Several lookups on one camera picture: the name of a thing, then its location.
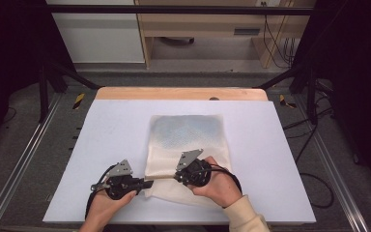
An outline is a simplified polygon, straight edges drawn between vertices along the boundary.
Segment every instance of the white table surface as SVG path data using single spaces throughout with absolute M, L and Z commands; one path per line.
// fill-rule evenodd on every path
M 153 115 L 214 114 L 223 117 L 234 174 L 255 210 L 268 223 L 315 222 L 271 101 L 139 100 L 94 100 L 43 221 L 82 222 L 91 184 L 123 159 L 128 159 L 133 177 L 144 177 Z M 128 224 L 227 222 L 221 209 L 146 198 L 143 191 L 111 220 Z

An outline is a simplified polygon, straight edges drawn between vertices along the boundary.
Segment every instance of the folded cloth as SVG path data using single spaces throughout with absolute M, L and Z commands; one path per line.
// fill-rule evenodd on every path
M 220 115 L 154 116 L 151 120 L 146 179 L 155 179 L 147 197 L 187 205 L 218 207 L 211 199 L 195 196 L 173 177 L 182 152 L 203 149 L 198 157 L 212 156 L 219 165 L 231 170 L 227 142 Z

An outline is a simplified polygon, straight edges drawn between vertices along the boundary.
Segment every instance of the beige sleeve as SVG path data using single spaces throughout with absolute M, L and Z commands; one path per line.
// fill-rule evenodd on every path
M 262 215 L 257 214 L 247 195 L 224 209 L 230 219 L 230 232 L 270 231 Z

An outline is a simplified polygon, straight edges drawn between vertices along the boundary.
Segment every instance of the person's left hand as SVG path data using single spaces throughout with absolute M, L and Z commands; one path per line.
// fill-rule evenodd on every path
M 120 200 L 113 200 L 108 197 L 105 190 L 99 191 L 93 199 L 86 221 L 80 227 L 79 232 L 102 231 L 103 227 L 111 220 L 114 214 L 126 206 L 136 195 L 133 190 Z

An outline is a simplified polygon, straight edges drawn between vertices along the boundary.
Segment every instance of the white cabinet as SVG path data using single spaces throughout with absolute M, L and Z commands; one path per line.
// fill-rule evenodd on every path
M 47 4 L 133 5 L 132 0 L 46 0 Z M 53 14 L 74 63 L 144 63 L 136 14 Z

